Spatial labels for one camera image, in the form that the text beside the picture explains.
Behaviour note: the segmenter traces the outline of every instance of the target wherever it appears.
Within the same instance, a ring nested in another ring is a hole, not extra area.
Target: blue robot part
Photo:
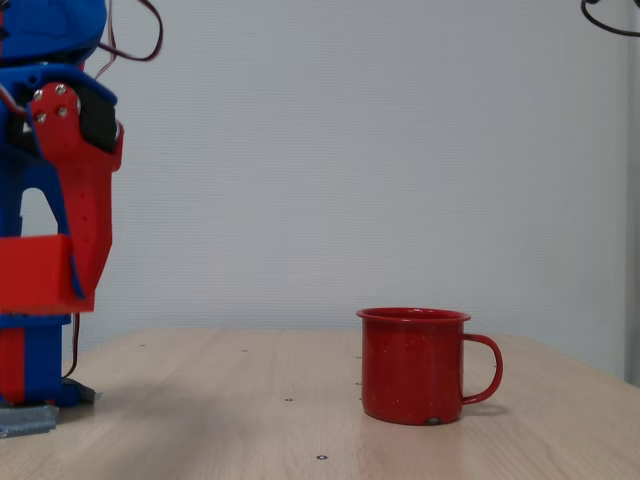
[[[107,21],[104,0],[3,0],[0,65],[84,62]]]
[[[24,335],[25,402],[55,399],[62,386],[62,325],[70,315],[54,317],[58,325],[26,327]]]

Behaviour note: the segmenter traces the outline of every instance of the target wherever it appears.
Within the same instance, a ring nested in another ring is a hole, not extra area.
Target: mug rim
[[[375,307],[358,310],[363,320],[387,323],[442,324],[459,323],[471,319],[471,315],[455,310],[425,307]]]

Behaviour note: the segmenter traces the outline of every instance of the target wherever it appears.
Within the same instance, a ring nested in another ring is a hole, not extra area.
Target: red robot part
[[[24,371],[24,328],[0,329],[0,392],[6,402],[24,402]]]
[[[92,311],[111,249],[111,175],[121,165],[124,129],[119,125],[113,152],[90,144],[80,128],[80,99],[64,84],[36,92],[30,114],[40,153],[58,173],[70,236],[0,239],[0,305],[8,313]]]
[[[124,130],[113,153],[89,144],[79,107],[76,92],[50,83],[31,103],[31,115],[40,153],[58,172],[82,292],[92,297],[111,249],[111,174],[122,162]]]

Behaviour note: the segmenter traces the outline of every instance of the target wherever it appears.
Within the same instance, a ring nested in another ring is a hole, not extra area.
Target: wooden table
[[[104,392],[94,407],[0,440],[0,479],[640,479],[640,389],[532,341],[498,343],[490,401],[406,427],[362,412],[357,332],[132,333],[81,357],[75,377]],[[466,358],[465,390],[480,391],[491,352],[468,342]]]

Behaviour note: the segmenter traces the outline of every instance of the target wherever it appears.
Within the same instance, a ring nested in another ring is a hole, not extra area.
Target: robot
[[[159,51],[161,20],[139,1],[160,21]],[[99,46],[151,57],[100,44],[107,20],[111,39],[104,0],[0,0],[0,400],[12,406],[71,406],[87,390],[63,380],[62,326],[94,308],[124,128],[84,62]],[[56,235],[21,236],[30,188],[44,193]]]

